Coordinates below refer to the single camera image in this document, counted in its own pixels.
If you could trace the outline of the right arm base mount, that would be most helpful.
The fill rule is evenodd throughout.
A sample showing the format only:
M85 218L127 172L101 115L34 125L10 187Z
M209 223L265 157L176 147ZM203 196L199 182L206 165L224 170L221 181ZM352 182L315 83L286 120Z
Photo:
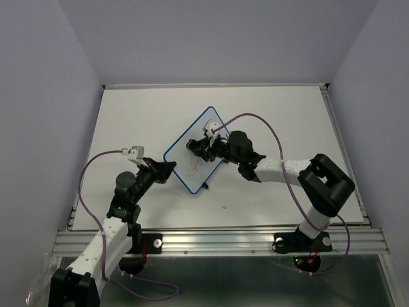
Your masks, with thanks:
M315 239L310 239L299 229L294 232L276 233L271 248L280 255L294 253L295 268L311 274L317 273L321 266L320 253L333 250L327 232L320 232Z

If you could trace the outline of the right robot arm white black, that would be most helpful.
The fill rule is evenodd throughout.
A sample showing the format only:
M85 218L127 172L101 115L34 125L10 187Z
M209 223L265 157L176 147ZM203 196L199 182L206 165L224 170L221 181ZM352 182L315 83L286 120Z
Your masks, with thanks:
M300 187L311 203L311 208L302 213L304 220L294 234L300 249L316 244L317 236L355 191L353 180L325 154L301 161L268 158L254 151L252 141L242 131L232 132L227 139L221 136L191 139L187 149L206 162L220 158L236 164L239 174L248 181L286 184L297 207L301 205L293 187Z

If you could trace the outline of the black whiteboard eraser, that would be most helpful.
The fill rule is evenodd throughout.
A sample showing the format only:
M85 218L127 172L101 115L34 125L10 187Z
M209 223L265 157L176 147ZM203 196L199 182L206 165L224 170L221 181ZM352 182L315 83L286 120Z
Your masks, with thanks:
M195 140L195 139L189 139L188 143L186 144L186 148L187 148L188 150L192 150L192 149L194 149L195 144L196 144L196 140Z

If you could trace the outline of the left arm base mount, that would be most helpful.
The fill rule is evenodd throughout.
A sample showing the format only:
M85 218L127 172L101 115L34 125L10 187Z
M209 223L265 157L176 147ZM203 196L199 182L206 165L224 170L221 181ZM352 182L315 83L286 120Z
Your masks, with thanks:
M159 232L145 232L141 225L130 232L132 247L120 260L119 268L128 274L139 274L147 264L148 255L162 253L163 235Z

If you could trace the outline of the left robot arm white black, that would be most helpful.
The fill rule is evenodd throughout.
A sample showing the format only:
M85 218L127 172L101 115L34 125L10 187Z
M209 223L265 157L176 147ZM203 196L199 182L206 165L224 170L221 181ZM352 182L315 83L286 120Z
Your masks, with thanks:
M153 184L169 179L175 162L143 158L139 171L120 173L115 180L114 197L99 231L86 249L66 269L58 269L50 281L49 306L99 306L102 292L127 252L143 246L141 225L137 222L139 200Z

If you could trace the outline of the blue framed whiteboard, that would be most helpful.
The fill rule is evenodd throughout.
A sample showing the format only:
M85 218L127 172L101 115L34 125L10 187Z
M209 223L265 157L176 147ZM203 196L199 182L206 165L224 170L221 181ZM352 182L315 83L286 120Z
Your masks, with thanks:
M163 160L166 162L176 162L173 173L190 194L197 194L203 184L222 164L220 158L216 158L213 162L205 162L186 147L189 140L200 140L205 137L203 129L209 120L213 120L219 125L224 124L216 109L209 106L176 138L176 141L163 154Z

